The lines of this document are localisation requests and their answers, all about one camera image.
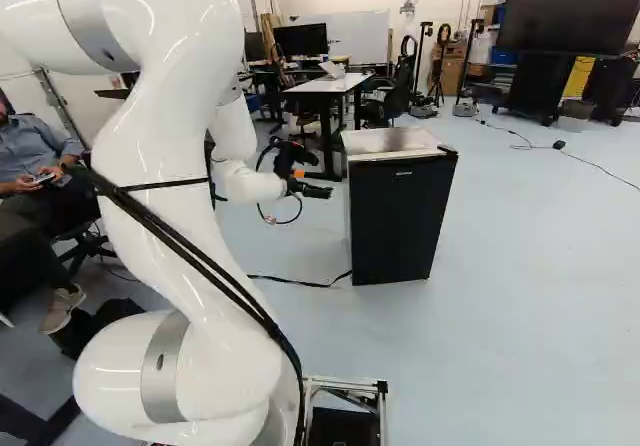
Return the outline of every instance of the sneaker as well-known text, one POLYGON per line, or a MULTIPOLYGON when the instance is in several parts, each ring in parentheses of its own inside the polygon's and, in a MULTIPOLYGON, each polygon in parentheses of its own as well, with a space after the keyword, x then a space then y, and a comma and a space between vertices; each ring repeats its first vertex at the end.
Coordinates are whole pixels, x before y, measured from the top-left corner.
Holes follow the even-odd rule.
POLYGON ((71 321, 71 312, 87 299, 87 295, 80 286, 77 284, 74 284, 74 286, 77 290, 73 293, 63 288, 56 289, 53 292, 53 298, 51 299, 51 304, 49 304, 49 313, 40 325, 42 334, 57 333, 64 328, 71 321))

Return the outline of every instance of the yellow object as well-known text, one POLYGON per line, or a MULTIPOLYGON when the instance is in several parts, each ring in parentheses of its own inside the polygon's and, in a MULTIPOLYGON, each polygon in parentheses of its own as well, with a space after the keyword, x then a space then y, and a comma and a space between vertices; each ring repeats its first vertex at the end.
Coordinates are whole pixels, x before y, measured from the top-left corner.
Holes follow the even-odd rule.
POLYGON ((593 69, 595 58, 587 58, 585 56, 578 56, 576 63, 573 65, 573 70, 567 81, 567 85, 564 88, 562 96, 565 98, 581 98, 584 91, 589 75, 593 69))

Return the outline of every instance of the whiteboard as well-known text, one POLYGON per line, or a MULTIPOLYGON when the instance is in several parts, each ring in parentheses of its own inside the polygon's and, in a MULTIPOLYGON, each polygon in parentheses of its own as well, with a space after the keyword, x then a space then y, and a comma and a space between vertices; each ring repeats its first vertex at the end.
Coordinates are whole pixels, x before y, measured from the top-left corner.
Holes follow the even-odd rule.
POLYGON ((326 23, 331 56, 351 56, 351 64, 387 62, 389 10, 308 14, 287 20, 288 26, 326 23))

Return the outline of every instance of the white table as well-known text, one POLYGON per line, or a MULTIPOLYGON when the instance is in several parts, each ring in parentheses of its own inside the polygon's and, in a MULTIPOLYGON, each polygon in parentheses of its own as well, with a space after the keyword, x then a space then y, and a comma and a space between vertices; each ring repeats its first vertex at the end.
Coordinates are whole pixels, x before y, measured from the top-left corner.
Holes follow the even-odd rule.
POLYGON ((360 129, 360 111, 362 107, 362 84, 373 76, 373 73, 347 73, 344 78, 331 79, 329 77, 314 79, 304 84, 294 86, 283 91, 284 94, 311 97, 320 104, 320 124, 322 125, 322 154, 324 156, 324 171, 322 173, 307 173, 306 176, 330 181, 342 181, 333 166, 333 147, 331 134, 331 103, 338 99, 339 125, 342 126, 342 97, 353 91, 354 93, 354 122, 355 129, 360 129))

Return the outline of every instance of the smartphone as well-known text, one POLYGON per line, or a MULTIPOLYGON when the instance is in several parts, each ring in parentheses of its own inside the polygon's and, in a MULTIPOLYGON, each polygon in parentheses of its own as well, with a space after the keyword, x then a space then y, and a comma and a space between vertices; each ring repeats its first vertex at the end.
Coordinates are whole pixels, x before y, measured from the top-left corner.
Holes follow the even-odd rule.
POLYGON ((46 184, 53 181, 56 177, 55 173, 44 173, 33 177, 33 184, 46 184))

